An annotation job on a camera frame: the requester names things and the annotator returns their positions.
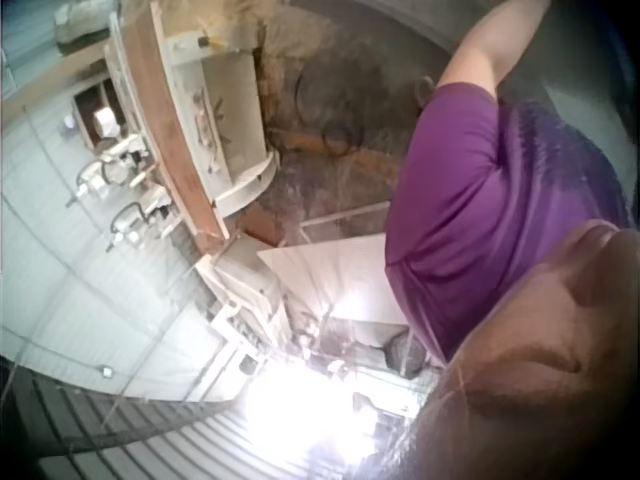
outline white panel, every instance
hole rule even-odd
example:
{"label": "white panel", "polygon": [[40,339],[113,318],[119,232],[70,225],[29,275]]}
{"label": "white panel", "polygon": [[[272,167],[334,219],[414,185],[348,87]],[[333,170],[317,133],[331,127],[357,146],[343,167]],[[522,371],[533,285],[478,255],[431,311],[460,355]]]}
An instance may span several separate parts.
{"label": "white panel", "polygon": [[[4,203],[2,221],[2,324],[19,335],[29,336],[35,322],[47,313],[66,270],[33,239]],[[4,355],[14,360],[8,353]]]}
{"label": "white panel", "polygon": [[0,327],[0,352],[2,352],[3,357],[13,361],[24,346],[24,340],[7,331],[2,321],[0,321],[0,324],[2,324],[2,327]]}
{"label": "white panel", "polygon": [[258,256],[317,318],[404,324],[384,273],[385,236],[276,248]]}
{"label": "white panel", "polygon": [[[197,309],[188,306],[169,329],[163,343],[147,359],[126,394],[182,400],[221,341]],[[149,379],[162,379],[165,383],[159,385]]]}
{"label": "white panel", "polygon": [[267,157],[253,55],[216,55],[202,65],[210,103],[215,109],[220,102],[219,111],[224,115],[216,126],[221,138],[229,140],[222,145],[236,183],[242,172]]}
{"label": "white panel", "polygon": [[[118,393],[152,338],[77,280],[70,280],[62,295],[34,342],[66,358],[52,358],[46,351],[30,348],[25,366],[71,384]],[[102,378],[100,365],[112,367],[114,378]]]}

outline bright light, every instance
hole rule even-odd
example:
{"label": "bright light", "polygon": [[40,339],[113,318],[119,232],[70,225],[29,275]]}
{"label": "bright light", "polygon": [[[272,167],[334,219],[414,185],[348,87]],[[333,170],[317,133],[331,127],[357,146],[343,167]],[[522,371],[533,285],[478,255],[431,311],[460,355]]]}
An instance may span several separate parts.
{"label": "bright light", "polygon": [[113,378],[113,368],[105,365],[100,368],[100,371],[102,372],[102,376],[104,378]]}
{"label": "bright light", "polygon": [[304,365],[270,365],[247,404],[255,443],[283,457],[303,455],[353,422],[351,392]]}
{"label": "bright light", "polygon": [[364,406],[356,415],[356,427],[358,430],[367,435],[373,435],[378,423],[378,412],[373,408]]}
{"label": "bright light", "polygon": [[354,431],[345,432],[336,439],[336,448],[348,464],[355,465],[362,459],[375,453],[376,448],[371,437]]}
{"label": "bright light", "polygon": [[138,234],[138,232],[131,231],[128,233],[128,237],[129,240],[131,240],[133,243],[137,243],[138,240],[140,240],[140,235]]}

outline purple t-shirt sleeve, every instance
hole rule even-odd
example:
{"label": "purple t-shirt sleeve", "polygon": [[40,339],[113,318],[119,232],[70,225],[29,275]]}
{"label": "purple t-shirt sleeve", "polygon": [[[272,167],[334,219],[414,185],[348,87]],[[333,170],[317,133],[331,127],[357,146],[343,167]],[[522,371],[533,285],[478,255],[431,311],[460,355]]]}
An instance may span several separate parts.
{"label": "purple t-shirt sleeve", "polygon": [[491,208],[486,203],[494,202],[476,193],[497,168],[498,122],[496,101],[480,87],[456,83],[439,88],[416,127],[387,220],[390,285],[413,330],[443,362],[449,357],[443,351],[449,350],[444,345],[449,326],[439,311],[443,293],[429,284],[447,276],[446,265],[467,269],[456,266],[464,261],[458,254],[465,243],[460,240],[472,243],[481,233],[473,230],[482,218],[461,217],[482,215]]}
{"label": "purple t-shirt sleeve", "polygon": [[439,88],[422,113],[393,199],[387,263],[406,255],[463,207],[467,192],[496,168],[496,101],[482,88]]}
{"label": "purple t-shirt sleeve", "polygon": [[630,224],[611,164],[557,115],[439,88],[387,219],[386,273],[407,321],[448,361],[508,289],[589,219]]}

